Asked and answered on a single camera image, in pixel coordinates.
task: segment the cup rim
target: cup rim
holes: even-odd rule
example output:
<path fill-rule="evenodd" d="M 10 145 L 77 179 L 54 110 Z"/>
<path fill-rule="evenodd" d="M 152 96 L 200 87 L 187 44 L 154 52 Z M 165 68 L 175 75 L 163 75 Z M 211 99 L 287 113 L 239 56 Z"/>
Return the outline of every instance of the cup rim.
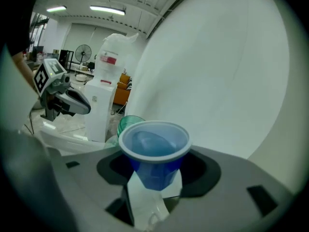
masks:
<path fill-rule="evenodd" d="M 169 124 L 169 125 L 175 126 L 178 129 L 182 130 L 188 137 L 187 144 L 182 149 L 178 150 L 177 152 L 175 152 L 173 154 L 170 154 L 170 155 L 167 155 L 167 156 L 160 156 L 160 157 L 149 157 L 149 156 L 140 155 L 140 154 L 137 154 L 137 153 L 131 151 L 130 149 L 128 149 L 125 146 L 125 144 L 123 142 L 123 137 L 128 133 L 128 131 L 130 131 L 130 130 L 136 128 L 136 127 L 143 126 L 144 124 L 153 124 L 153 123 Z M 178 124 L 168 122 L 168 121 L 161 121 L 161 120 L 143 121 L 143 122 L 139 122 L 137 124 L 133 124 L 133 125 L 125 128 L 122 131 L 122 133 L 120 134 L 120 137 L 118 139 L 118 143 L 119 143 L 123 153 L 125 153 L 128 157 L 130 157 L 134 160 L 137 160 L 137 161 L 148 162 L 148 163 L 164 163 L 164 162 L 170 162 L 171 160 L 177 160 L 180 157 L 184 156 L 190 150 L 190 147 L 192 145 L 190 134 L 188 133 L 188 131 L 185 128 L 183 128 L 182 126 L 180 126 Z"/>

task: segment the electric fan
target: electric fan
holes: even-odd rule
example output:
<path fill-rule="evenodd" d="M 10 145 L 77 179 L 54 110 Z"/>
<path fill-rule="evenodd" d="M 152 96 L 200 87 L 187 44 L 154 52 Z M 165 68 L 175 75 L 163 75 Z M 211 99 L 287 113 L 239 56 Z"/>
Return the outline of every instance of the electric fan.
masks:
<path fill-rule="evenodd" d="M 75 57 L 77 61 L 80 61 L 80 64 L 88 61 L 91 57 L 90 46 L 86 44 L 80 45 L 75 51 Z"/>

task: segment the white curved panel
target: white curved panel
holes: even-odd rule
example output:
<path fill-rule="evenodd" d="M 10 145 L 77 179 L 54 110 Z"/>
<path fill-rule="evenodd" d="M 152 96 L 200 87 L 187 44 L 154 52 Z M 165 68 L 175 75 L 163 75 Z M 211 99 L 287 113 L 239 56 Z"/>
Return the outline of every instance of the white curved panel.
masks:
<path fill-rule="evenodd" d="M 179 123 L 195 145 L 248 158 L 276 120 L 288 71 L 273 0 L 186 0 L 148 42 L 127 113 Z"/>

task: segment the black cable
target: black cable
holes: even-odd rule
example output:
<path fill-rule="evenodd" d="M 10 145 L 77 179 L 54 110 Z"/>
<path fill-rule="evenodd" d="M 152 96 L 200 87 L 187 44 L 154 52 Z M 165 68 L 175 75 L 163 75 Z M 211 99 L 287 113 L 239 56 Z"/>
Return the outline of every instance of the black cable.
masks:
<path fill-rule="evenodd" d="M 30 134 L 33 135 L 32 132 L 30 131 L 29 127 L 26 126 L 26 128 L 28 129 L 28 131 L 30 132 Z"/>
<path fill-rule="evenodd" d="M 32 129 L 32 135 L 34 135 L 34 129 L 33 129 L 33 125 L 32 125 L 31 111 L 30 111 L 30 114 L 29 114 L 29 119 L 30 119 L 30 125 L 31 125 L 31 129 Z"/>

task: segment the floor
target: floor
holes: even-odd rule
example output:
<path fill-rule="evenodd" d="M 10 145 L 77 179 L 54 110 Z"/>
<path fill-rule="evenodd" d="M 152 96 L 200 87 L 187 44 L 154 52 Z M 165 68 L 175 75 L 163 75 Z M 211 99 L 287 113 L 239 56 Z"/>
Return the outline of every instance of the floor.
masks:
<path fill-rule="evenodd" d="M 75 89 L 80 90 L 82 93 L 84 92 L 84 82 L 79 82 L 76 80 L 75 75 L 73 72 L 70 73 L 70 80 L 71 80 L 71 86 Z M 113 104 L 112 110 L 116 110 L 121 108 L 122 106 Z M 32 118 L 32 125 L 33 125 L 33 130 L 34 134 L 38 133 L 40 128 L 42 126 L 47 126 L 51 129 L 54 129 L 58 133 L 72 137 L 72 138 L 79 138 L 81 137 L 85 140 L 87 135 L 86 135 L 86 129 L 85 129 L 85 121 L 84 121 L 84 115 L 79 115 L 75 114 L 74 116 L 70 115 L 63 115 L 60 114 L 53 122 L 46 120 L 41 117 L 41 115 L 45 114 L 44 109 L 39 109 L 39 110 L 32 110 L 31 111 L 31 118 Z M 115 134 L 115 130 L 118 125 L 118 121 L 121 119 L 121 116 L 118 114 L 111 115 L 111 120 L 110 120 L 110 129 L 107 134 L 107 138 L 110 138 Z M 29 117 L 27 118 L 27 121 L 25 125 L 31 129 L 31 124 L 30 124 L 30 119 Z M 22 131 L 26 134 L 30 134 L 29 130 L 26 128 L 26 126 L 23 126 Z"/>

